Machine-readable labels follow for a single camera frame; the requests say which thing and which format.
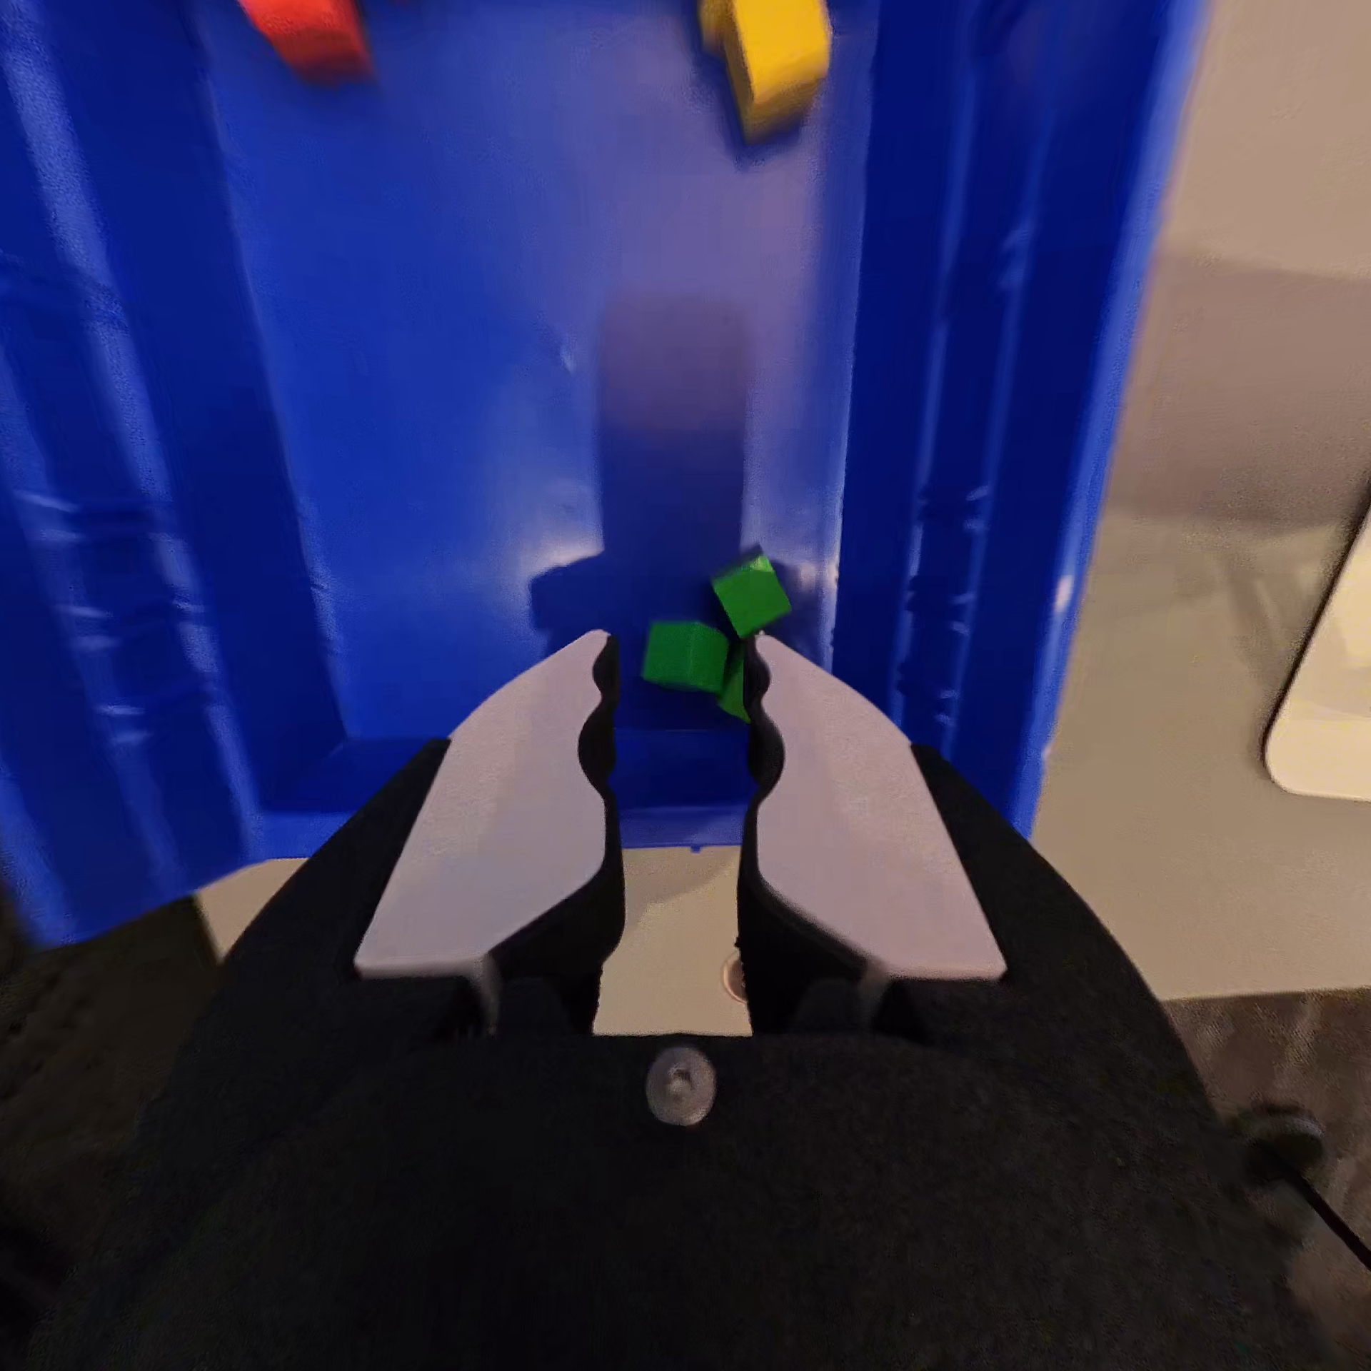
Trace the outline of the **instruction sheet on wooden stand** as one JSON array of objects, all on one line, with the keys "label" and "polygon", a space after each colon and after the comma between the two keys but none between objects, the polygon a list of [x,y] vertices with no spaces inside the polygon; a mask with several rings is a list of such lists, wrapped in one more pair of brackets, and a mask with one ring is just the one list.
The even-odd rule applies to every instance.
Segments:
[{"label": "instruction sheet on wooden stand", "polygon": [[1261,744],[1286,793],[1369,801],[1369,519],[1362,519]]}]

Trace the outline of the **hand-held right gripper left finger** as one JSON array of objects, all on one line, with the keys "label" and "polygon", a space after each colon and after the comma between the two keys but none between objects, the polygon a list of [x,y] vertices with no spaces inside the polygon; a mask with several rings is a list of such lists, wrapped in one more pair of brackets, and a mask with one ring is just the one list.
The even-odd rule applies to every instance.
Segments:
[{"label": "hand-held right gripper left finger", "polygon": [[620,651],[594,628],[450,735],[354,953],[365,979],[595,976],[623,935]]}]

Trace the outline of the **red wooden cube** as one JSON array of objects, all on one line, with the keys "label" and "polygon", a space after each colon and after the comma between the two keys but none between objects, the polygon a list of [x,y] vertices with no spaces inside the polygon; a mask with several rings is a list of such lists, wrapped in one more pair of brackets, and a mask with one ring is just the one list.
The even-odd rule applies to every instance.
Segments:
[{"label": "red wooden cube", "polygon": [[372,52],[355,2],[239,2],[246,20],[298,77],[367,80]]}]

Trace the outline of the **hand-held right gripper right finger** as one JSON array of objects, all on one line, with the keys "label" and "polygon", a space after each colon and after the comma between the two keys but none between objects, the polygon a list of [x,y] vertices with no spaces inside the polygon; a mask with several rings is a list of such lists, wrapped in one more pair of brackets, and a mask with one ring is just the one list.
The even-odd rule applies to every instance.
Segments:
[{"label": "hand-held right gripper right finger", "polygon": [[1005,958],[913,746],[863,695],[760,633],[744,648],[747,805],[736,896],[747,1009],[848,986],[997,983]]}]

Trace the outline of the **blue plastic bin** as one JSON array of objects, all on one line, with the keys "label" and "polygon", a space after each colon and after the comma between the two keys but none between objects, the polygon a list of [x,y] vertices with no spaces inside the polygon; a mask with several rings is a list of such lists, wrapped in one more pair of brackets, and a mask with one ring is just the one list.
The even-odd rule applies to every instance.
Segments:
[{"label": "blue plastic bin", "polygon": [[625,846],[734,846],[783,641],[1023,834],[1204,3],[832,3],[745,144],[693,3],[3,3],[3,891],[40,945],[311,854],[587,628]]}]

